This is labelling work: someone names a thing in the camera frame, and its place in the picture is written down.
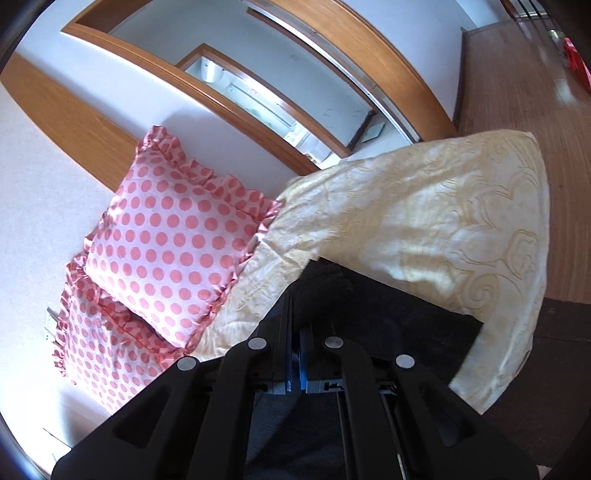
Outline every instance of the pink polka dot pillow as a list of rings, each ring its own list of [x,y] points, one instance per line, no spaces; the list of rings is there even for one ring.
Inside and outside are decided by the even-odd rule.
[[[83,252],[66,267],[54,360],[63,375],[113,413],[181,353],[101,290],[85,274],[85,262]]]
[[[276,202],[188,160],[154,127],[92,242],[86,272],[173,346],[195,349]]]

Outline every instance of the black fabric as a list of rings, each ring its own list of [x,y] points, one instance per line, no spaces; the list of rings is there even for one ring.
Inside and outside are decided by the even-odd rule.
[[[0,2],[0,73],[27,30],[53,0]]]
[[[488,422],[538,465],[554,467],[562,462],[589,416],[590,319],[589,304],[544,299],[527,362],[502,397],[484,414]],[[591,446],[591,422],[586,438]],[[570,458],[568,471],[574,466],[573,461],[584,459]]]
[[[482,326],[326,260],[310,262],[264,321],[276,321],[285,301],[293,302],[294,331],[332,319],[338,335],[370,355],[394,359],[407,353],[445,382],[455,376]],[[245,478],[344,479],[336,396],[302,394],[295,377],[292,393],[255,400]]]
[[[591,65],[591,4],[582,0],[538,0],[577,47],[587,67]]]

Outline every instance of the white wall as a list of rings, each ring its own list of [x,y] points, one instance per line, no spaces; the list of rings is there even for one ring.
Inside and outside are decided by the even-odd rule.
[[[53,365],[45,310],[113,193],[49,140],[0,85],[0,411],[43,468],[107,412]]]
[[[461,27],[474,22],[456,0],[345,0],[417,69],[451,118],[456,107]]]
[[[111,34],[173,64],[206,43],[273,85],[347,145],[369,113],[368,104],[246,8],[240,0],[153,0]]]
[[[407,147],[410,142],[402,136],[402,134],[386,119],[382,113],[377,114],[372,118],[367,129],[369,130],[374,125],[384,123],[384,129],[380,135],[367,142],[359,142],[353,154],[347,160],[360,160],[362,158],[373,158],[382,153],[391,152],[402,147]]]
[[[56,0],[25,35],[17,52],[78,97],[141,138],[165,125],[195,156],[248,188],[277,195],[296,176],[280,160],[203,105],[139,67],[60,32],[91,0]]]
[[[470,16],[477,28],[511,19],[499,0],[456,1]]]

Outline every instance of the metal screw head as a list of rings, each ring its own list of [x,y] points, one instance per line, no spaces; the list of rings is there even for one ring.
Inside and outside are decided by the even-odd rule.
[[[414,358],[410,355],[398,355],[396,357],[396,365],[400,368],[412,368],[414,367]]]
[[[341,337],[328,337],[324,341],[324,344],[328,348],[341,348],[343,346],[343,343],[344,343],[344,341]]]
[[[177,367],[183,372],[192,370],[197,365],[197,359],[192,356],[184,356],[177,362]]]
[[[248,347],[252,350],[263,350],[267,346],[267,341],[261,337],[254,337],[248,341]]]

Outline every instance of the wooden floor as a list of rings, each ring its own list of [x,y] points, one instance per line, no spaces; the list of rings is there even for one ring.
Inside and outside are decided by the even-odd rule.
[[[550,184],[548,289],[591,303],[591,95],[566,70],[540,21],[467,37],[460,133],[532,132]]]

